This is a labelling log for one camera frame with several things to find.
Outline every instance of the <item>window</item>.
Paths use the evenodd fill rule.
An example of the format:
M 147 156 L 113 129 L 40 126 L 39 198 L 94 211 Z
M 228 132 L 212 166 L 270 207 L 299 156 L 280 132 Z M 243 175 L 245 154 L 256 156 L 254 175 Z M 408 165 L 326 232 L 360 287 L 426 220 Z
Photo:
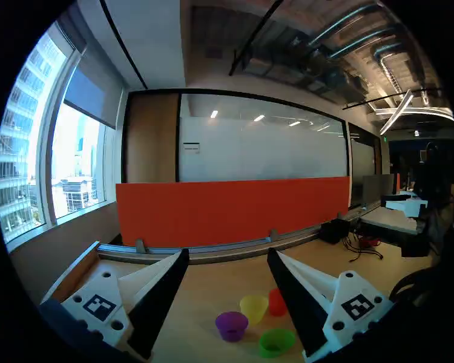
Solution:
M 28 68 L 24 68 L 20 73 L 19 79 L 28 85 L 35 92 L 42 92 L 44 89 L 44 83 L 35 74 L 33 74 Z
M 104 201 L 102 155 L 107 126 L 63 103 L 52 143 L 56 218 Z
M 13 240 L 9 250 L 105 201 L 106 189 L 115 200 L 113 153 L 105 149 L 114 145 L 122 79 L 95 40 L 85 51 L 64 34 L 53 24 L 40 38 L 2 116 L 0 225 L 5 242 Z
M 66 57 L 48 34 L 39 43 L 10 93 L 0 130 L 0 224 L 5 242 L 44 223 L 35 189 L 38 134 L 47 98 Z M 41 44 L 55 50 L 55 59 L 47 62 L 39 54 Z M 45 64 L 48 73 L 38 68 L 45 69 Z

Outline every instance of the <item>orange partition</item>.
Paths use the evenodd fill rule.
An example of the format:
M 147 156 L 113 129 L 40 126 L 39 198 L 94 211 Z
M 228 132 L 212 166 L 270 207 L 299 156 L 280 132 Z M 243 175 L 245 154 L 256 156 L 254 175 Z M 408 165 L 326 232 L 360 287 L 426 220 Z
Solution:
M 349 177 L 117 184 L 124 245 L 195 247 L 292 232 L 348 210 Z
M 397 185 L 396 185 L 396 192 L 400 191 L 400 174 L 397 173 Z

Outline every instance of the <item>roller shade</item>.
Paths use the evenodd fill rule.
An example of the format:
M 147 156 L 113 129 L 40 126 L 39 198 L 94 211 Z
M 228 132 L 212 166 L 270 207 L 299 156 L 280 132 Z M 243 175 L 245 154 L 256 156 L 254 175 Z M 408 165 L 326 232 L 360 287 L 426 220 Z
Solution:
M 73 73 L 64 103 L 116 128 L 122 81 L 94 48 L 87 47 Z

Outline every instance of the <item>black box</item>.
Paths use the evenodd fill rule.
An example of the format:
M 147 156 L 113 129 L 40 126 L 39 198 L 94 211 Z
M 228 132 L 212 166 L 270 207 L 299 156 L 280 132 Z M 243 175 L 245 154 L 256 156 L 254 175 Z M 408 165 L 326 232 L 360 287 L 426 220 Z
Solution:
M 323 241 L 331 244 L 340 242 L 340 239 L 348 236 L 350 232 L 350 222 L 342 219 L 334 219 L 332 221 L 323 223 L 318 237 Z

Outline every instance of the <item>plastic cup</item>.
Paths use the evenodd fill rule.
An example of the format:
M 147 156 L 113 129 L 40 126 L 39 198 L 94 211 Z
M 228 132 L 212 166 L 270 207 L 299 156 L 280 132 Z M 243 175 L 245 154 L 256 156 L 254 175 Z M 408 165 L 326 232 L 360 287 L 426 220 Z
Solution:
M 241 340 L 248 324 L 247 318 L 238 312 L 222 313 L 215 319 L 220 336 L 228 342 Z
M 294 333 L 286 329 L 272 329 L 259 339 L 259 353 L 262 358 L 274 358 L 286 353 L 296 341 Z
M 279 289 L 269 292 L 269 312 L 274 316 L 283 316 L 288 311 Z
M 240 301 L 240 311 L 249 319 L 249 325 L 256 325 L 262 320 L 269 305 L 265 296 L 248 295 Z

